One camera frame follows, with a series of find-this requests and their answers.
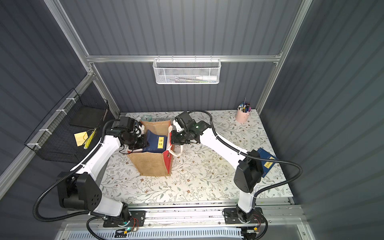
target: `yellow tape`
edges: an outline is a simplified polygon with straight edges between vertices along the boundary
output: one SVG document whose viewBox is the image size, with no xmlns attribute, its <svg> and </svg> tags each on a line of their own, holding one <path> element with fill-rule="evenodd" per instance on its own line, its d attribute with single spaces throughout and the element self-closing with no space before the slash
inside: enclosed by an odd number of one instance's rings
<svg viewBox="0 0 384 240">
<path fill-rule="evenodd" d="M 266 168 L 270 168 L 271 166 L 272 166 L 272 164 L 273 164 L 273 162 L 266 162 L 265 164 L 264 164 L 264 167 L 266 167 Z"/>
<path fill-rule="evenodd" d="M 163 148 L 163 146 L 164 146 L 164 137 L 159 137 L 157 148 Z"/>
<path fill-rule="evenodd" d="M 87 138 L 87 140 L 85 141 L 84 143 L 84 149 L 87 149 L 89 147 L 89 145 L 91 144 L 91 141 L 93 139 L 93 137 L 96 135 L 96 128 L 93 130 L 93 132 L 91 133 L 91 135 Z"/>
</svg>

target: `white cable tie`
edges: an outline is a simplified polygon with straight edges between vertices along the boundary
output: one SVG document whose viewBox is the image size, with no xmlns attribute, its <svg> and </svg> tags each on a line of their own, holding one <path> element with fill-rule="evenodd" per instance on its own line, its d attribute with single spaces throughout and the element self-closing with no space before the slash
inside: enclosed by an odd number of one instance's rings
<svg viewBox="0 0 384 240">
<path fill-rule="evenodd" d="M 76 100 L 75 100 L 75 98 L 66 98 L 66 99 L 71 99 L 71 100 L 73 100 L 73 101 L 76 103 Z"/>
<path fill-rule="evenodd" d="M 63 113 L 65 113 L 65 115 L 67 115 L 67 113 L 65 112 L 65 109 L 58 109 L 56 111 L 62 111 Z"/>
<path fill-rule="evenodd" d="M 48 128 L 46 128 L 46 129 L 39 129 L 39 131 L 46 131 L 46 132 L 48 132 L 50 135 L 52 135 L 51 131 L 49 131 Z"/>
<path fill-rule="evenodd" d="M 33 146 L 37 146 L 39 149 L 41 148 L 39 143 L 27 143 L 27 145 L 33 145 Z"/>
</svg>

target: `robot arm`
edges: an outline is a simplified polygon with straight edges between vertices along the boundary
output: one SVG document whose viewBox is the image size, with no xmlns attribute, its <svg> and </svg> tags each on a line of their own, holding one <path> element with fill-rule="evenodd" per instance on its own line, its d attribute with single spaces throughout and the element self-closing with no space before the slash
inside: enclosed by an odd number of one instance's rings
<svg viewBox="0 0 384 240">
<path fill-rule="evenodd" d="M 117 222 L 128 221 L 130 215 L 127 204 L 104 196 L 95 183 L 110 156 L 123 144 L 127 144 L 129 149 L 143 148 L 144 126 L 132 118 L 121 117 L 117 127 L 108 129 L 104 138 L 71 171 L 79 166 L 82 168 L 71 178 L 58 184 L 60 206 L 109 216 Z M 58 177 L 66 174 L 67 172 L 62 172 Z"/>
<path fill-rule="evenodd" d="M 260 157 L 258 152 L 255 150 L 248 152 L 218 134 L 217 136 L 223 141 L 238 149 L 238 152 L 235 152 L 217 139 L 209 124 L 204 121 L 196 123 L 187 112 L 178 115 L 173 121 L 173 125 L 175 130 L 172 131 L 172 144 L 189 144 L 191 140 L 195 140 L 213 149 L 236 169 L 234 182 L 240 189 L 237 203 L 238 217 L 242 222 L 248 222 L 252 218 L 255 206 L 253 196 L 263 175 L 263 168 L 260 161 L 249 159 L 240 155 L 239 152 L 247 152 L 254 157 Z"/>
</svg>

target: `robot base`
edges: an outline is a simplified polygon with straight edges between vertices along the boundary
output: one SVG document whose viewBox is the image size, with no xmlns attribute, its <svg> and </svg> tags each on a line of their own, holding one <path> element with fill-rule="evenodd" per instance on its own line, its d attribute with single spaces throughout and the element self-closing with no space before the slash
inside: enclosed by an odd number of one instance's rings
<svg viewBox="0 0 384 240">
<path fill-rule="evenodd" d="M 145 211 L 129 211 L 132 218 L 136 218 L 139 221 L 139 227 L 144 226 Z M 126 227 L 133 227 L 133 219 L 128 223 Z M 116 220 L 113 217 L 109 217 L 104 221 L 103 227 L 119 227 L 118 225 L 124 225 L 121 220 Z"/>
<path fill-rule="evenodd" d="M 257 207 L 255 208 L 257 211 L 259 211 L 259 213 L 263 214 L 263 211 L 261 208 Z M 237 209 L 236 208 L 230 208 L 230 209 L 224 209 L 223 210 L 223 215 L 225 216 L 225 224 L 241 224 L 243 222 L 240 221 L 239 217 L 237 216 Z M 248 223 L 258 223 L 257 222 L 257 218 L 259 220 L 260 223 L 263 223 L 264 220 L 260 217 L 260 216 L 255 216 L 255 217 L 252 217 L 251 220 L 248 222 Z"/>
</svg>

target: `vented metal panel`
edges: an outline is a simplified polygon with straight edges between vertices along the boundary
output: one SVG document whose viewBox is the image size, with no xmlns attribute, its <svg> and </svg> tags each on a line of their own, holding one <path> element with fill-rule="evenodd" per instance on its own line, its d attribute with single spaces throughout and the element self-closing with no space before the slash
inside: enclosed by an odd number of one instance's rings
<svg viewBox="0 0 384 240">
<path fill-rule="evenodd" d="M 128 233 L 125 238 L 115 238 L 115 230 L 95 230 L 94 232 L 105 239 L 183 239 L 183 238 L 231 238 L 240 239 L 241 229 L 231 227 L 216 228 L 168 228 L 168 229 L 144 229 Z M 90 240 L 94 237 L 88 231 L 71 231 L 68 240 Z"/>
<path fill-rule="evenodd" d="M 159 85 L 152 63 L 95 63 L 121 112 L 236 109 L 256 106 L 274 63 L 222 63 L 220 83 Z"/>
<path fill-rule="evenodd" d="M 62 0 L 90 55 L 273 55 L 300 0 Z"/>
<path fill-rule="evenodd" d="M 86 72 L 43 1 L 0 1 L 0 173 Z"/>
<path fill-rule="evenodd" d="M 261 114 L 318 240 L 384 234 L 383 9 L 314 1 Z"/>
</svg>

